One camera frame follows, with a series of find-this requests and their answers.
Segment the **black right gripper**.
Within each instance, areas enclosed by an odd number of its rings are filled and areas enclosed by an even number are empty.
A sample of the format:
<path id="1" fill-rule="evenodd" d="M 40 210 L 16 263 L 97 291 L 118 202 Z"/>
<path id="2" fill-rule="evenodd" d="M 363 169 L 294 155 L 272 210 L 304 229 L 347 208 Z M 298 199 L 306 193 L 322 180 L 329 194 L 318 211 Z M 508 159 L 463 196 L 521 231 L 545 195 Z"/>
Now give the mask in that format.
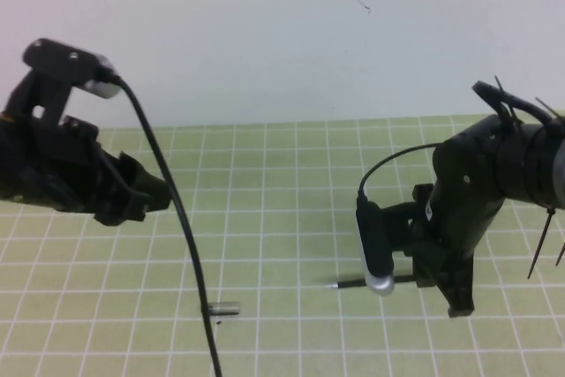
<path id="1" fill-rule="evenodd" d="M 474 249 L 500 211 L 503 198 L 494 175 L 498 140 L 493 130 L 496 115 L 442 142 L 433 152 L 436 182 L 429 199 L 433 237 L 418 240 L 411 248 L 412 272 L 418 288 L 436 284 L 448 302 L 448 316 L 470 316 Z"/>

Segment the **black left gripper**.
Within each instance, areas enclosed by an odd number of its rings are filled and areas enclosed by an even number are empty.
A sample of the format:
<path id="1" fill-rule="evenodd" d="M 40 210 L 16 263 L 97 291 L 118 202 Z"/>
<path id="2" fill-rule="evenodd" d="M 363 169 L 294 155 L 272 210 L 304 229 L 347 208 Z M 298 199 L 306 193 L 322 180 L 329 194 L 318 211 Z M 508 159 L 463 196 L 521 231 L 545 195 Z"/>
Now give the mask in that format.
<path id="1" fill-rule="evenodd" d="M 11 197 L 58 212 L 90 214 L 105 226 L 143 222 L 147 211 L 169 208 L 165 180 L 125 152 L 114 156 L 93 124 L 11 117 Z"/>

